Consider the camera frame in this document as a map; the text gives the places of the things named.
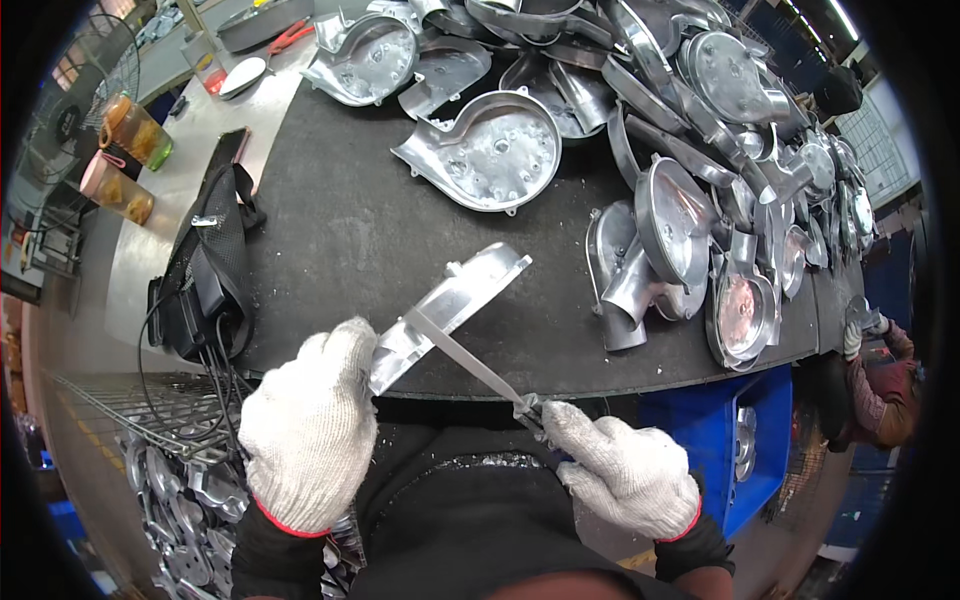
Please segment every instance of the smartphone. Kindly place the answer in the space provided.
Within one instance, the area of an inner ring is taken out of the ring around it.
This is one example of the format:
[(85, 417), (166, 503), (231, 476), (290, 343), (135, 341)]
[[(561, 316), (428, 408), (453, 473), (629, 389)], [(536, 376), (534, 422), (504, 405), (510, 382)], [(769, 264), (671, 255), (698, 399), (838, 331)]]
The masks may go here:
[(247, 148), (247, 140), (250, 139), (250, 128), (242, 127), (232, 132), (220, 134), (217, 140), (217, 147), (213, 149), (213, 156), (206, 165), (204, 181), (200, 184), (200, 197), (206, 193), (207, 180), (221, 169), (225, 164), (240, 162), (244, 149)]

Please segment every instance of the hand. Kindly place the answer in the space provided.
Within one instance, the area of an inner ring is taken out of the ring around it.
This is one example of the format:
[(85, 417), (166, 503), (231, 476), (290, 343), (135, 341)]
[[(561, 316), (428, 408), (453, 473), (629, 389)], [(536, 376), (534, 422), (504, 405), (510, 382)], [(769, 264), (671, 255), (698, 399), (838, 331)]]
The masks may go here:
[(849, 363), (859, 356), (863, 344), (863, 331), (856, 323), (847, 323), (843, 330), (843, 357)]
[(243, 405), (240, 444), (263, 513), (286, 533), (318, 537), (349, 506), (376, 441), (370, 379), (376, 334), (359, 317), (303, 343)]
[(543, 404), (543, 430), (576, 463), (557, 476), (601, 518), (653, 540), (685, 534), (700, 514), (700, 491), (686, 450), (655, 427), (616, 417), (591, 422), (566, 402)]
[(870, 335), (886, 335), (887, 331), (890, 331), (890, 320), (880, 315), (880, 322), (873, 327), (867, 328), (867, 333)]

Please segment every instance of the red glove cuff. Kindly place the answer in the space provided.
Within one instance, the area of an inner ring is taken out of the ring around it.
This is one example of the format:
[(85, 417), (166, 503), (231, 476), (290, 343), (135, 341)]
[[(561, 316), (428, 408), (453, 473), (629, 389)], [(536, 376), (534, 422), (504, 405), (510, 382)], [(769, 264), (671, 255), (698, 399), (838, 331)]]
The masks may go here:
[(325, 536), (325, 535), (327, 535), (328, 533), (330, 533), (330, 529), (329, 529), (329, 528), (326, 528), (326, 529), (324, 529), (323, 531), (317, 532), (317, 533), (315, 533), (315, 534), (307, 533), (307, 532), (304, 532), (304, 531), (297, 531), (296, 529), (291, 529), (291, 528), (287, 527), (286, 525), (284, 525), (283, 523), (281, 523), (279, 520), (277, 520), (275, 516), (271, 515), (271, 514), (270, 514), (270, 511), (267, 510), (267, 507), (263, 506), (263, 503), (260, 502), (260, 498), (254, 496), (254, 497), (253, 497), (253, 501), (256, 502), (256, 505), (257, 505), (258, 507), (260, 507), (260, 512), (263, 513), (263, 515), (267, 518), (267, 520), (269, 520), (271, 523), (273, 523), (274, 526), (275, 526), (277, 529), (279, 529), (280, 531), (282, 531), (282, 532), (285, 533), (285, 534), (290, 534), (291, 536), (296, 536), (296, 537), (298, 537), (298, 538), (309, 538), (309, 539), (312, 539), (312, 538), (322, 538), (323, 536)]
[(684, 529), (683, 533), (679, 534), (676, 538), (670, 538), (669, 540), (654, 540), (654, 541), (658, 541), (658, 542), (677, 541), (683, 536), (685, 536), (686, 534), (690, 533), (690, 530), (693, 529), (693, 526), (697, 524), (697, 520), (700, 519), (700, 511), (703, 507), (704, 507), (704, 497), (700, 496), (700, 500), (697, 502), (697, 514), (693, 516), (693, 520), (691, 520), (690, 524), (686, 526), (686, 529)]

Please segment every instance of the black sleeve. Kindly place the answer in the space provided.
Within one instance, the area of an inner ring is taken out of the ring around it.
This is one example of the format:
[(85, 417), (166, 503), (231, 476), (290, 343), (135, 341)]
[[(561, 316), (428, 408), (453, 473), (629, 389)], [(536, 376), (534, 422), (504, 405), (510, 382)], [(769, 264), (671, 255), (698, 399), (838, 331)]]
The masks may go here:
[(230, 598), (319, 600), (325, 544), (325, 538), (298, 538), (280, 531), (252, 502), (237, 524)]
[(730, 552), (723, 532), (706, 513), (700, 513), (696, 524), (679, 540), (655, 542), (654, 553), (657, 555), (657, 579), (665, 582), (673, 582), (701, 566), (721, 566), (731, 576), (735, 571), (733, 561), (727, 558)]

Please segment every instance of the metal part pile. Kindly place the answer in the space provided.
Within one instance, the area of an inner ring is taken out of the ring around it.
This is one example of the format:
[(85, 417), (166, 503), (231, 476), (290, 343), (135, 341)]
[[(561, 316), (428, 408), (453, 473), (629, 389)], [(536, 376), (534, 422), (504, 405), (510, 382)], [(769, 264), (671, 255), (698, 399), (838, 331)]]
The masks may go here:
[[(635, 194), (590, 215), (608, 351), (646, 342), (651, 305), (675, 321), (705, 303), (716, 360), (746, 371), (779, 343), (804, 267), (835, 269), (873, 240), (852, 148), (797, 107), (769, 49), (713, 0), (374, 0), (315, 29), (303, 76), (355, 107), (405, 87), (397, 98), (417, 124), (392, 152), (474, 210), (515, 215), (564, 146), (606, 128)], [(499, 89), (431, 119), (491, 54), (516, 57)]]
[[(138, 434), (117, 436), (127, 480), (143, 512), (143, 533), (159, 553), (154, 585), (171, 600), (229, 600), (235, 525), (250, 502), (229, 463), (170, 458)], [(363, 564), (352, 517), (340, 517), (324, 550), (325, 598), (346, 598)]]

